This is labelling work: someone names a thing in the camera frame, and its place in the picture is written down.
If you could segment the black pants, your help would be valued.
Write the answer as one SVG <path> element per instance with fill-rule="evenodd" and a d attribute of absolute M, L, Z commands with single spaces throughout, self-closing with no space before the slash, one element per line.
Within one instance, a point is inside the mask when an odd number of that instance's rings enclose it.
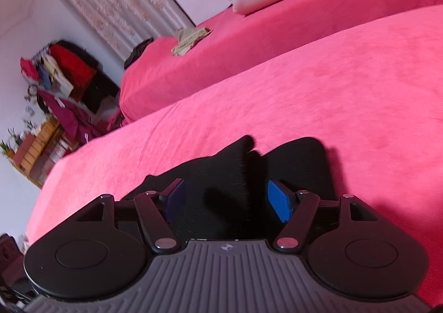
<path fill-rule="evenodd" d="M 336 192 L 327 150 L 314 137 L 302 137 L 261 155 L 246 135 L 215 155 L 186 161 L 158 176 L 148 175 L 124 199 L 163 191 L 183 179 L 186 200 L 170 223 L 181 243 L 190 239 L 274 240 L 282 229 L 267 199 L 267 183 L 307 190 L 333 201 Z"/>

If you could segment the hanging clothes pile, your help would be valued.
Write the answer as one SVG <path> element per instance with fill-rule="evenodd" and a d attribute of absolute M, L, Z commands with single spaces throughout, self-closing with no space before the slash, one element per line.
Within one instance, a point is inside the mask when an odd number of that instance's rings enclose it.
<path fill-rule="evenodd" d="M 25 99 L 54 115 L 70 139 L 84 145 L 121 126 L 119 87 L 82 47 L 50 42 L 32 58 L 21 57 L 19 67 L 29 82 Z"/>

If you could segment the wooden shelf with boxes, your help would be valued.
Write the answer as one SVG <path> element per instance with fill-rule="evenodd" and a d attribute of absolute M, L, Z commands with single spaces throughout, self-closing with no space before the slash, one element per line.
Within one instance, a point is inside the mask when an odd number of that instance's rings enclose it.
<path fill-rule="evenodd" d="M 25 135 L 7 159 L 34 186 L 42 188 L 55 164 L 78 148 L 79 143 L 68 138 L 59 120 L 48 116 L 35 134 Z"/>

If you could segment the near pink bed blanket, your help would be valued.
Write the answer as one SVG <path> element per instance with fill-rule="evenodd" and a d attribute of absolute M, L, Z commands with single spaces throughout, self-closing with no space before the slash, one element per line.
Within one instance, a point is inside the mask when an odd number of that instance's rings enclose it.
<path fill-rule="evenodd" d="M 132 122 L 59 161 L 27 226 L 35 242 L 102 193 L 123 197 L 244 135 L 265 153 L 299 137 L 333 151 L 357 195 L 429 254 L 419 291 L 442 301 L 442 7 L 369 22 L 297 48 Z"/>

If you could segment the pink bed blanket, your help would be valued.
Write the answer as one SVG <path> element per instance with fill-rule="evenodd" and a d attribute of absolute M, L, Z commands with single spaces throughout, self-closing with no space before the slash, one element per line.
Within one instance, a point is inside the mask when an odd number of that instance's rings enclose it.
<path fill-rule="evenodd" d="M 297 48 L 132 122 L 59 161 L 27 226 L 35 242 L 102 193 L 123 197 L 244 135 L 265 153 L 299 137 L 333 151 L 357 195 L 429 254 L 419 291 L 442 301 L 442 7 L 369 22 Z"/>
<path fill-rule="evenodd" d="M 283 0 L 243 16 L 227 9 L 210 34 L 176 57 L 172 37 L 155 39 L 125 71 L 120 110 L 134 122 L 295 48 L 382 17 L 442 0 Z"/>

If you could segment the black garment on far bed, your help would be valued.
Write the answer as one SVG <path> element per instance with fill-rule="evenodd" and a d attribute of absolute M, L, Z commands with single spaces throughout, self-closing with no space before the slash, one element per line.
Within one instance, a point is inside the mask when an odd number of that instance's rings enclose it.
<path fill-rule="evenodd" d="M 153 37 L 151 37 L 149 39 L 146 39 L 146 40 L 140 42 L 136 47 L 134 47 L 132 52 L 130 53 L 129 57 L 124 62 L 124 69 L 127 69 L 134 62 L 136 62 L 143 54 L 146 47 L 148 45 L 152 44 L 154 41 L 155 41 L 155 39 Z"/>

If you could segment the beige cloth on bed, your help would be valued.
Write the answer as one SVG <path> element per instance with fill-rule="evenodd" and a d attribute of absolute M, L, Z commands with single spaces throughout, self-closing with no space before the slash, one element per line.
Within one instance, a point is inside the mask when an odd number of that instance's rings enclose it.
<path fill-rule="evenodd" d="M 178 29 L 174 36 L 177 39 L 177 45 L 171 50 L 175 57 L 182 57 L 191 50 L 198 42 L 210 35 L 211 29 L 201 28 L 182 28 Z"/>

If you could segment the far pink bed blanket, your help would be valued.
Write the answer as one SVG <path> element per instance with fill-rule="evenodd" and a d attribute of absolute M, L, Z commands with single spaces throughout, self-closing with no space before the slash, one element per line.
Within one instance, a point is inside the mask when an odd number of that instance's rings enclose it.
<path fill-rule="evenodd" d="M 125 71 L 120 110 L 134 122 L 295 48 L 382 17 L 442 0 L 283 0 L 243 16 L 227 9 L 210 34 L 176 57 L 172 37 L 155 39 Z"/>

